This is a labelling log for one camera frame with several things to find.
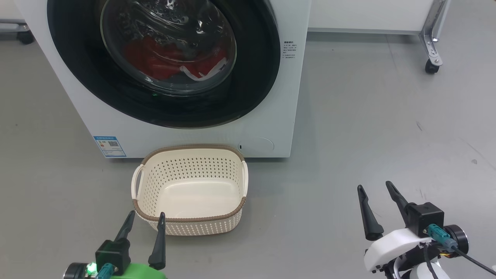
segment white washing machine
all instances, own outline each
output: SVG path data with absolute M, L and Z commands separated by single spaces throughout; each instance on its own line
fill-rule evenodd
M 106 157 L 290 156 L 310 0 L 16 3 Z

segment blue label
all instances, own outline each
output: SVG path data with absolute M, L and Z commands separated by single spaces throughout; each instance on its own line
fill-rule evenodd
M 126 157 L 121 144 L 116 137 L 94 137 L 98 147 L 105 157 Z

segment cable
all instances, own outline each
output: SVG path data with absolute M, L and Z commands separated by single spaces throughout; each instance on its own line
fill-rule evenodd
M 427 268 L 429 269 L 429 271 L 431 272 L 431 274 L 433 275 L 433 278 L 434 279 L 439 279 L 437 278 L 437 275 L 436 273 L 434 272 L 434 269 L 433 269 L 433 265 L 431 263 L 431 260 L 429 259 L 429 254 L 427 253 L 428 249 L 427 249 L 427 244 L 424 246 L 424 260 L 426 261 L 426 264 L 427 264 Z
M 484 269 L 485 271 L 491 273 L 492 275 L 495 275 L 496 276 L 496 271 L 486 267 L 485 265 L 479 263 L 478 261 L 472 259 L 470 256 L 468 256 L 467 254 L 463 253 L 462 251 L 460 251 L 460 249 L 456 248 L 455 246 L 451 247 L 453 250 L 455 250 L 456 253 L 458 253 L 460 256 L 464 257 L 465 259 L 471 261 L 472 263 L 476 264 L 477 266 L 479 266 L 480 268 Z

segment cart wheel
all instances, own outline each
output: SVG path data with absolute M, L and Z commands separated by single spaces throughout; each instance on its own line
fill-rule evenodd
M 430 60 L 426 63 L 426 73 L 437 73 L 439 66 L 433 65 Z
M 31 31 L 17 32 L 17 39 L 23 45 L 29 45 L 32 42 L 34 42 L 34 36 L 33 36 L 33 33 L 31 33 Z

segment laundry basket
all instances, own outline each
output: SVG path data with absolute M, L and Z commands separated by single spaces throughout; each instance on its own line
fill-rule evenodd
M 245 159 L 226 146 L 159 149 L 143 160 L 131 181 L 138 215 L 156 229 L 164 212 L 168 235 L 209 235 L 234 229 L 247 190 Z

